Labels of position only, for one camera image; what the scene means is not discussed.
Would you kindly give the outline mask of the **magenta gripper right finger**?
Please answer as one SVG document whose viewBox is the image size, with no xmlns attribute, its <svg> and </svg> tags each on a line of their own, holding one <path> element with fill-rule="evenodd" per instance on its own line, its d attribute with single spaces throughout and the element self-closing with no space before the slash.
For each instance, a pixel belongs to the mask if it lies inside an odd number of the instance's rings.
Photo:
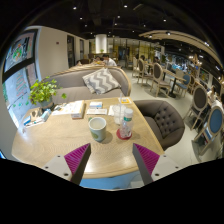
<svg viewBox="0 0 224 224">
<path fill-rule="evenodd" d="M 132 153 L 145 185 L 181 170 L 181 167 L 168 155 L 158 155 L 139 144 L 133 144 Z"/>
</svg>

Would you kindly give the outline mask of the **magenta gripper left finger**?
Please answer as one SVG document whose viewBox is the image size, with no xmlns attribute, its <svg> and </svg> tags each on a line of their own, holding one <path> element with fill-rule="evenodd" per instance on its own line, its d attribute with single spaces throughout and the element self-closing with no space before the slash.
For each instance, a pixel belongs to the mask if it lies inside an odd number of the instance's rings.
<svg viewBox="0 0 224 224">
<path fill-rule="evenodd" d="M 66 155 L 56 155 L 42 169 L 79 185 L 90 155 L 91 144 L 87 143 Z"/>
</svg>

